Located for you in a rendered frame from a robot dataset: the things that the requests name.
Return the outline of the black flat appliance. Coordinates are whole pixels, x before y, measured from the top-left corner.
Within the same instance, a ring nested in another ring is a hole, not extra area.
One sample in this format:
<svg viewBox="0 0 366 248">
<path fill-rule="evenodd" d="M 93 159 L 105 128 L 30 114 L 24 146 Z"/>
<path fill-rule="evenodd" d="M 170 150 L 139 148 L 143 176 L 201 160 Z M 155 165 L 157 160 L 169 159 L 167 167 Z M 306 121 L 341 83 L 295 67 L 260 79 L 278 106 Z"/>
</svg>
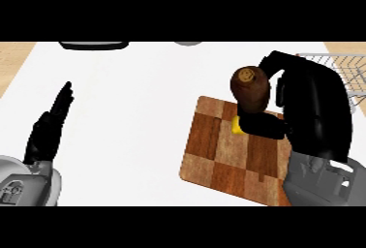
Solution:
<svg viewBox="0 0 366 248">
<path fill-rule="evenodd" d="M 65 49 L 74 49 L 74 50 L 114 50 L 114 49 L 123 49 L 129 46 L 129 42 L 117 42 L 117 43 L 68 43 L 61 42 L 61 46 Z"/>
</svg>

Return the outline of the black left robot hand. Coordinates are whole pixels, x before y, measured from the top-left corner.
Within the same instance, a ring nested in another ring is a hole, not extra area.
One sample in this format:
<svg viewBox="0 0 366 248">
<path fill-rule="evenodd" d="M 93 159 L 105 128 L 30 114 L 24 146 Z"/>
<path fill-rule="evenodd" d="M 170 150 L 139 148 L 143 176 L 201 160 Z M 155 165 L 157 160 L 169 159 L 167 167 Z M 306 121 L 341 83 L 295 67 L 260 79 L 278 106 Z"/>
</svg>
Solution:
<svg viewBox="0 0 366 248">
<path fill-rule="evenodd" d="M 40 161 L 52 161 L 56 157 L 73 100 L 71 82 L 68 81 L 50 110 L 43 112 L 33 125 L 22 160 L 27 165 Z"/>
</svg>

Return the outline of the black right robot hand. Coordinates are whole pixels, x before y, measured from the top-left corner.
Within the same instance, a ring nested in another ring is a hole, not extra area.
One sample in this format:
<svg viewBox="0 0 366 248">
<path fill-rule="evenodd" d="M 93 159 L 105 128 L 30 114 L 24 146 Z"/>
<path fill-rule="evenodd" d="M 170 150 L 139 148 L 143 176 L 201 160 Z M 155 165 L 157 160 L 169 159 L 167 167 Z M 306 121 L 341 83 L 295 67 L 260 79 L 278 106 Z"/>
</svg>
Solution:
<svg viewBox="0 0 366 248">
<path fill-rule="evenodd" d="M 278 79 L 276 105 L 284 118 L 264 110 L 250 113 L 238 102 L 239 127 L 247 134 L 275 140 L 288 138 L 294 152 L 347 162 L 352 143 L 352 114 L 338 73 L 307 59 L 273 50 L 259 69 Z"/>
</svg>

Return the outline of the small yellow object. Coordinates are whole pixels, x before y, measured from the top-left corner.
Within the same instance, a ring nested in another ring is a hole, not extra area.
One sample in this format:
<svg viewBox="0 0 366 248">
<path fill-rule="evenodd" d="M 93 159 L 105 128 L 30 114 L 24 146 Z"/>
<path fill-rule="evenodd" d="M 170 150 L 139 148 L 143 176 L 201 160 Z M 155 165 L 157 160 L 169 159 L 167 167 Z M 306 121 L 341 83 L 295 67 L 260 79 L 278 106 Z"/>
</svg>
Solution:
<svg viewBox="0 0 366 248">
<path fill-rule="evenodd" d="M 245 132 L 242 131 L 239 120 L 241 120 L 241 117 L 236 115 L 232 119 L 232 133 L 242 135 Z"/>
</svg>

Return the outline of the checkered wooden cutting board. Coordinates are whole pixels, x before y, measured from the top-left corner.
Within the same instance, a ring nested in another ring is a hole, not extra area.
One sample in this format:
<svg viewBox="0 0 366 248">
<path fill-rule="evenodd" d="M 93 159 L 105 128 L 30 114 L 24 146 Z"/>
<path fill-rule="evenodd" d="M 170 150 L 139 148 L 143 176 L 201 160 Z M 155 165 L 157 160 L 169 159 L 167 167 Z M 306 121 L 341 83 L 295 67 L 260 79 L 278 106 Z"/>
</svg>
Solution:
<svg viewBox="0 0 366 248">
<path fill-rule="evenodd" d="M 180 178 L 264 205 L 290 206 L 284 190 L 291 143 L 235 130 L 238 105 L 201 96 Z"/>
</svg>

